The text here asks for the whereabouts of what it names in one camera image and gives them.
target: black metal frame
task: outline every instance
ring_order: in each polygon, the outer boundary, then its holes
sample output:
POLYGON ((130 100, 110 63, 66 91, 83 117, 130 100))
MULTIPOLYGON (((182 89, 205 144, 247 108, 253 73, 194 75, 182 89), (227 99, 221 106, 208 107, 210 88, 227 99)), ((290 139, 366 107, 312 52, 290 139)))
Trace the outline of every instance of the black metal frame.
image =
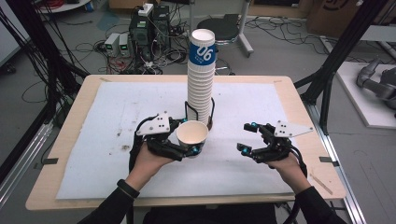
POLYGON ((323 92, 319 126, 326 135, 328 135, 327 119, 332 93, 332 79, 387 2, 388 0, 364 0, 361 8, 342 33, 334 49, 319 70, 294 83, 296 89, 311 83, 306 92, 301 95, 302 100, 309 105, 315 105, 323 92))

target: black sleeve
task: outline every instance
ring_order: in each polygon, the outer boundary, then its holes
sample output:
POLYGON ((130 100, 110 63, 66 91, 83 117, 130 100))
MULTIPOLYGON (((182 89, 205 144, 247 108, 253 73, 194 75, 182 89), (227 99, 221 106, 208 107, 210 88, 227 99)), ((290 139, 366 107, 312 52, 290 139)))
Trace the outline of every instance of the black sleeve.
POLYGON ((133 205, 134 198, 124 190, 116 188, 98 208, 78 224, 120 224, 133 205))
POLYGON ((334 213, 314 187, 297 194, 296 202, 300 205, 307 223, 345 223, 334 213))

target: person's right hand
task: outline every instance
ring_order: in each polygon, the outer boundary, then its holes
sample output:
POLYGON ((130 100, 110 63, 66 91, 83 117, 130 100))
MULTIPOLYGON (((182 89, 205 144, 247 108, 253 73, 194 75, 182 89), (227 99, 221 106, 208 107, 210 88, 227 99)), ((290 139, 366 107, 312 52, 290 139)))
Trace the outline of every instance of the person's right hand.
POLYGON ((300 168, 297 158, 292 153, 289 153, 289 156, 281 161, 268 161, 266 164, 279 172, 283 181, 291 187, 295 194, 311 187, 300 168))

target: cardboard box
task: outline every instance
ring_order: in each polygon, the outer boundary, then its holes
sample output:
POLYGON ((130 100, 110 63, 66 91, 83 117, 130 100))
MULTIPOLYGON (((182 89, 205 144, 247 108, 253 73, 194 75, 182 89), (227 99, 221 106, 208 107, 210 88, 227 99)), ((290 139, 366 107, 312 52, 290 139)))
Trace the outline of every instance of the cardboard box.
POLYGON ((108 0, 110 8, 113 9, 132 9, 135 7, 142 7, 145 3, 153 4, 156 0, 108 0))
POLYGON ((306 20, 309 33, 339 37, 355 16, 356 0, 315 0, 306 20))

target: white mounting plate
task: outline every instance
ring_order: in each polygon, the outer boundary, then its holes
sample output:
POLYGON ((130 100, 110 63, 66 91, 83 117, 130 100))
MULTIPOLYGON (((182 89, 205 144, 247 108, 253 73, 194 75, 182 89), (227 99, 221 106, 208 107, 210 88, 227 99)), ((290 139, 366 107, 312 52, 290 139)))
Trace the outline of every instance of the white mounting plate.
POLYGON ((168 113, 163 112, 155 119, 148 120, 142 124, 142 127, 136 132, 137 135, 155 134, 155 133, 169 133, 169 116, 168 113))
POLYGON ((276 137, 294 137, 312 131, 314 131, 313 127, 306 127, 304 125, 279 120, 276 124, 274 135, 276 137))

